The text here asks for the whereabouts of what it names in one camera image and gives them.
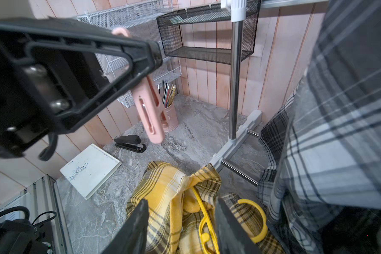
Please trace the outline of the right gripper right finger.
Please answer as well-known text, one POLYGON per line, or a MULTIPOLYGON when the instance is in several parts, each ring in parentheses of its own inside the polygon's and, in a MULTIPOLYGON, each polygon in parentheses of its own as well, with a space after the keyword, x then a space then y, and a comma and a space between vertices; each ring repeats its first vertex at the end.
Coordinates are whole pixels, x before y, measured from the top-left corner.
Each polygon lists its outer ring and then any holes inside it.
POLYGON ((218 246, 221 254, 261 254, 225 201, 218 198, 215 203, 215 220, 218 246))

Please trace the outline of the yellow plaid shirt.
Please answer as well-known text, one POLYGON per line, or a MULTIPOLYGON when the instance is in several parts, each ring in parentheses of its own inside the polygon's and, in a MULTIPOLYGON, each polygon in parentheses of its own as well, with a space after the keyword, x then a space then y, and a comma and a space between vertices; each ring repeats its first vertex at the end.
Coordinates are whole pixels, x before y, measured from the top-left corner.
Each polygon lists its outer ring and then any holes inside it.
POLYGON ((207 164, 192 175, 166 162, 150 162, 129 198, 128 216, 141 200, 149 207, 147 254, 219 254, 215 202, 219 173, 207 164))

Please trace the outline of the yellow plastic hanger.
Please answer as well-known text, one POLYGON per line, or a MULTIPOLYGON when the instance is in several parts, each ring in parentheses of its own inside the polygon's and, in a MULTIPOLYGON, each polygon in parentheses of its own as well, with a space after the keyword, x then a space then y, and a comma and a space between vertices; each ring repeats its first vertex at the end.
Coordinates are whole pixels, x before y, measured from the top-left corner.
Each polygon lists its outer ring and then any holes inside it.
POLYGON ((257 236, 249 238, 223 199, 218 199, 214 219, 209 215, 202 198, 195 187, 192 187, 196 200, 201 207, 203 218, 198 233, 204 254, 261 254, 257 243, 268 234, 267 218, 263 209, 248 199, 239 199, 238 204, 253 206, 261 215, 263 226, 257 236))

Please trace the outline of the pink clothespin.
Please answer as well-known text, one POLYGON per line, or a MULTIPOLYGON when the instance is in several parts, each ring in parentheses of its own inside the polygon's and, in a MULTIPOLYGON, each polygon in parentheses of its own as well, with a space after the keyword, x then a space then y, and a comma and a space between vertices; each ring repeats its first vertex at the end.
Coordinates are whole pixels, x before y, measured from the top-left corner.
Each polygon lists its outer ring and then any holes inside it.
POLYGON ((165 138, 163 127, 168 123, 153 79, 149 75, 143 78, 139 85, 131 89, 131 94, 149 140, 161 144, 165 138))

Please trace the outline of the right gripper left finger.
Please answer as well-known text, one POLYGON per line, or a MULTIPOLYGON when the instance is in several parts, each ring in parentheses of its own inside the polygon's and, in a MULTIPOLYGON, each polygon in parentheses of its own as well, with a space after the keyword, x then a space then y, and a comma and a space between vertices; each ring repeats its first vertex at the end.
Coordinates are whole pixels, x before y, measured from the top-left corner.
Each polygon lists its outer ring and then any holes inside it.
POLYGON ((103 254, 145 254, 149 219, 148 201, 142 199, 103 254))

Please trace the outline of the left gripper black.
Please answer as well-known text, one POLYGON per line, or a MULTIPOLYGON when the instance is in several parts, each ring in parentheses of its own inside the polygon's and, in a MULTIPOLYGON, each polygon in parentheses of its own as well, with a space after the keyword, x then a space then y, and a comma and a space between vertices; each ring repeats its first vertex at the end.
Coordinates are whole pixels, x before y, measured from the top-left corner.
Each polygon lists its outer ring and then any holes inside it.
MULTIPOLYGON (((55 133, 76 131, 152 73, 103 75, 96 54, 124 55, 130 39, 73 19, 0 19, 0 158, 21 158, 49 135, 38 157, 50 159, 55 133)), ((159 54, 149 58, 158 67, 159 54)))

